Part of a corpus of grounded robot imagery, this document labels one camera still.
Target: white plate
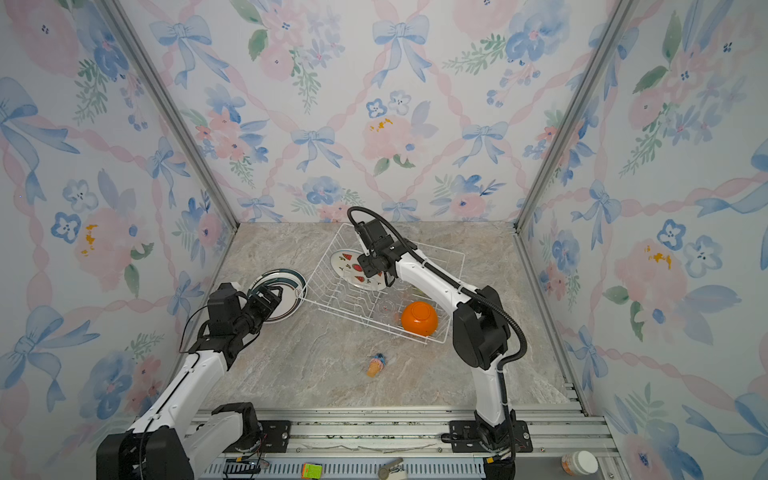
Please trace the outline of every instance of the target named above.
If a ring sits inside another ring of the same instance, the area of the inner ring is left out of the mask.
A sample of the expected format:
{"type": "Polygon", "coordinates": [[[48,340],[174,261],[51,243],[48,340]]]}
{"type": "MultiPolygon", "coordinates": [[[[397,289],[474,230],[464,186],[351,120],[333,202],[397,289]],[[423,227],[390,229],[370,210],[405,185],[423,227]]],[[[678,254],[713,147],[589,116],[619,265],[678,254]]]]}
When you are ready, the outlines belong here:
{"type": "Polygon", "coordinates": [[[362,255],[362,252],[357,250],[337,250],[331,253],[331,268],[336,272],[336,275],[357,288],[374,292],[384,290],[386,288],[384,274],[379,273],[379,275],[366,278],[366,275],[362,272],[362,267],[357,263],[357,257],[360,255],[362,255]]]}
{"type": "Polygon", "coordinates": [[[301,273],[289,268],[270,270],[262,274],[251,286],[253,290],[259,285],[281,286],[283,299],[265,323],[275,323],[285,320],[293,315],[304,300],[306,294],[306,280],[301,273]]]}

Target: gray stone surface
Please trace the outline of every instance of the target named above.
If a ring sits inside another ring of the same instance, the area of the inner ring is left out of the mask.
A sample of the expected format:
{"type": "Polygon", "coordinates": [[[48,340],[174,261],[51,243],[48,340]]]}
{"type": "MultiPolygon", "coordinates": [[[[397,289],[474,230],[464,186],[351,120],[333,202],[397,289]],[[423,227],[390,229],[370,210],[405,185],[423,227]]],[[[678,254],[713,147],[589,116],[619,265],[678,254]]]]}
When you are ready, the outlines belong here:
{"type": "MultiPolygon", "coordinates": [[[[528,338],[528,354],[506,367],[510,403],[567,402],[564,380],[512,243],[508,223],[398,223],[411,240],[466,254],[462,280],[491,285],[528,338]]],[[[289,267],[307,278],[338,230],[330,223],[243,223],[217,283],[248,287],[262,272],[289,267]]],[[[518,342],[510,339],[510,350],[518,342]]],[[[422,345],[319,311],[304,303],[237,357],[203,404],[252,402],[257,408],[451,406],[473,408],[470,368],[451,338],[422,345]],[[370,357],[387,367],[366,375],[370,357]]]]}

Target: dish rack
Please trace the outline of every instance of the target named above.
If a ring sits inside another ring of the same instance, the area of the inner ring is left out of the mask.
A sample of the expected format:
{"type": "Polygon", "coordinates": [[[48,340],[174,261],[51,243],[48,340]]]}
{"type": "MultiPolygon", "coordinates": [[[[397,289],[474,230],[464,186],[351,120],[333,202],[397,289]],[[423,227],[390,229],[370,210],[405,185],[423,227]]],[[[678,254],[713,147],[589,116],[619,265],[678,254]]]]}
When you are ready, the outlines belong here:
{"type": "MultiPolygon", "coordinates": [[[[445,343],[451,331],[452,315],[449,315],[434,300],[409,283],[397,279],[395,284],[380,291],[363,290],[347,283],[331,267],[330,256],[338,250],[361,251],[357,232],[350,223],[343,223],[320,262],[306,282],[304,300],[314,304],[318,310],[332,313],[353,322],[361,323],[392,335],[414,340],[419,343],[445,343]],[[430,336],[405,331],[400,323],[402,311],[416,301],[427,302],[438,315],[437,330],[430,336]]],[[[465,255],[454,250],[414,242],[436,265],[462,278],[465,255]]]]}

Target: wall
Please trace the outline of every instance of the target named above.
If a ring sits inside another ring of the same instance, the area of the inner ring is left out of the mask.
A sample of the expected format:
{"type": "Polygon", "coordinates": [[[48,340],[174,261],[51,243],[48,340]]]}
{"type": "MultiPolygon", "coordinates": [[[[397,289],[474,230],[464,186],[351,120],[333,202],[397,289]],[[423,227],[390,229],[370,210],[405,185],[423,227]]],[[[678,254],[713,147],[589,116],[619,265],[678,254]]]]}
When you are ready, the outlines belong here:
{"type": "Polygon", "coordinates": [[[123,2],[239,218],[294,222],[516,218],[613,5],[123,2]]]}
{"type": "Polygon", "coordinates": [[[768,478],[768,9],[634,15],[528,249],[635,480],[768,478]]]}
{"type": "Polygon", "coordinates": [[[0,2],[0,477],[93,478],[231,238],[83,0],[0,2]]]}

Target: metal bracket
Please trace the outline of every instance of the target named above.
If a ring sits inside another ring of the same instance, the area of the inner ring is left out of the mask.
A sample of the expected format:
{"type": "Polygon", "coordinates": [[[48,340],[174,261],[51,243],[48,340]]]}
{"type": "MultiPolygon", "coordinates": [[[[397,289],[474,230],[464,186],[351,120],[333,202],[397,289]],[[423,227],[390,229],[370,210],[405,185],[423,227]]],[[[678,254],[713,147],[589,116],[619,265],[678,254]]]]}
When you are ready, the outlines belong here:
{"type": "MultiPolygon", "coordinates": [[[[448,422],[451,439],[451,450],[454,453],[488,453],[488,450],[480,445],[477,422],[472,420],[452,420],[448,422]]],[[[515,441],[516,453],[533,452],[531,434],[528,432],[528,424],[522,420],[512,422],[512,439],[515,441]]]]}
{"type": "MultiPolygon", "coordinates": [[[[259,425],[266,435],[262,441],[262,453],[285,453],[288,450],[288,441],[290,440],[289,420],[260,420],[259,425]]],[[[224,450],[225,453],[239,453],[231,446],[224,450]]]]}

